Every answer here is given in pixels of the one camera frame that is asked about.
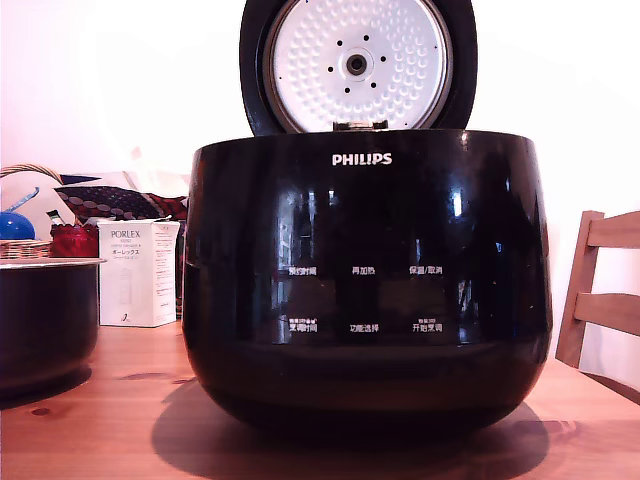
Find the red glass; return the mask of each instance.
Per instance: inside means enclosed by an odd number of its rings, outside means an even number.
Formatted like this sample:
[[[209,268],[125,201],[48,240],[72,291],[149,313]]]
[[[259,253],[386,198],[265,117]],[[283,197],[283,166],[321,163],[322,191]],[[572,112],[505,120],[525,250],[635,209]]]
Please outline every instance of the red glass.
[[[98,227],[54,225],[51,255],[55,258],[98,258]]]

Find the basket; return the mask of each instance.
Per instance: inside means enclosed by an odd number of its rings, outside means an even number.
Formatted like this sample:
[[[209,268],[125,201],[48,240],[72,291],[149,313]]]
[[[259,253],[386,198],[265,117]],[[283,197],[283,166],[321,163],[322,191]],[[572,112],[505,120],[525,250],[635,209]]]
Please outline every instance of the basket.
[[[60,175],[50,168],[27,163],[1,169],[0,179],[20,172],[42,173],[53,178],[60,185],[63,184]],[[0,240],[0,260],[50,257],[51,243],[42,240]]]

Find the chair backrest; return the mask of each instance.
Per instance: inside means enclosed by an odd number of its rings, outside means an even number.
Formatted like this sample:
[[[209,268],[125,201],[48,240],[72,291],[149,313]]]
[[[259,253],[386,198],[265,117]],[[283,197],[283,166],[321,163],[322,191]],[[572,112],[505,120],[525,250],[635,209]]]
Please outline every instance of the chair backrest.
[[[604,218],[584,212],[562,316],[556,358],[578,368],[587,323],[640,336],[640,296],[591,293],[600,248],[640,249],[640,212]]]

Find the white box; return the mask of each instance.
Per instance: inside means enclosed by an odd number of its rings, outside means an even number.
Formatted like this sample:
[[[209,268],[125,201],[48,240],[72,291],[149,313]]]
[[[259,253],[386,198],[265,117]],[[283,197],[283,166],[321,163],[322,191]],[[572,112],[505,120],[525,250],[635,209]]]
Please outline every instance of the white box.
[[[98,222],[100,325],[159,327],[176,321],[176,240],[180,224]]]

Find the rice cooker lid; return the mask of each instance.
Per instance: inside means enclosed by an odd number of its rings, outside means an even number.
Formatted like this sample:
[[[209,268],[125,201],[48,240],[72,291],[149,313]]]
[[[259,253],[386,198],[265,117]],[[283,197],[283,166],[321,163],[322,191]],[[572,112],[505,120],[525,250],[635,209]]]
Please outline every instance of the rice cooker lid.
[[[260,26],[258,10],[269,9]],[[477,77],[473,9],[469,0],[249,0],[241,77],[257,135],[464,129]]]

